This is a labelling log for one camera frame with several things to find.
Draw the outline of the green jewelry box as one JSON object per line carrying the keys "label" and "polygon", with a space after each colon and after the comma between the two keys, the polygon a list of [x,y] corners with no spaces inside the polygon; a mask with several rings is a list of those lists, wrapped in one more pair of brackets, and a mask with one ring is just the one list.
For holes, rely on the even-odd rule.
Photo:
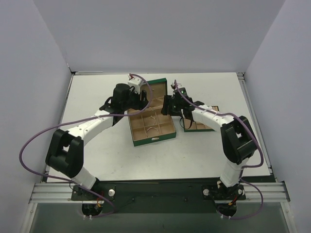
{"label": "green jewelry box", "polygon": [[[144,84],[141,90],[147,91],[148,100],[150,100],[150,97],[152,97],[152,99],[149,108],[144,112],[129,117],[134,146],[137,147],[175,138],[176,129],[172,117],[170,115],[164,116],[161,114],[164,96],[167,94],[167,79],[161,78],[148,81],[148,84]],[[155,116],[156,120],[147,118],[149,116]],[[146,130],[149,127],[158,128],[160,135],[156,137],[147,137]]]}

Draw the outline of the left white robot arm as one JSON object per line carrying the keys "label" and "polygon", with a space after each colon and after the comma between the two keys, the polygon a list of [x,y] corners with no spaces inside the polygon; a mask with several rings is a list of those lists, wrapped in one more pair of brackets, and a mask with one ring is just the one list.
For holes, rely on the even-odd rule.
{"label": "left white robot arm", "polygon": [[97,179],[84,168],[84,146],[102,131],[116,125],[129,109],[143,110],[148,105],[143,81],[134,79],[119,83],[91,120],[66,131],[56,130],[46,156],[46,164],[83,187],[83,195],[93,200],[99,196]]}

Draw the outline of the green tray with compartments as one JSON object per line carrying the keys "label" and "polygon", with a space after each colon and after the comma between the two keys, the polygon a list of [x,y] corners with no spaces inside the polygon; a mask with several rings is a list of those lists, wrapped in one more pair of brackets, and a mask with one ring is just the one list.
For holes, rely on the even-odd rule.
{"label": "green tray with compartments", "polygon": [[191,121],[191,120],[183,118],[183,117],[180,118],[179,124],[183,128],[183,131],[186,133],[214,132],[215,131],[210,126],[207,126],[201,122]]}

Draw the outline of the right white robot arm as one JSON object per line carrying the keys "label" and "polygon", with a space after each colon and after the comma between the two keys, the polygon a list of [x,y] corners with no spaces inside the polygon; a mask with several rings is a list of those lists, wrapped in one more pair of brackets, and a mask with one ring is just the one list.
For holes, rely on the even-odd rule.
{"label": "right white robot arm", "polygon": [[222,114],[203,102],[193,102],[185,88],[164,96],[161,113],[182,117],[219,131],[226,156],[220,182],[227,188],[238,184],[246,163],[258,148],[247,118]]}

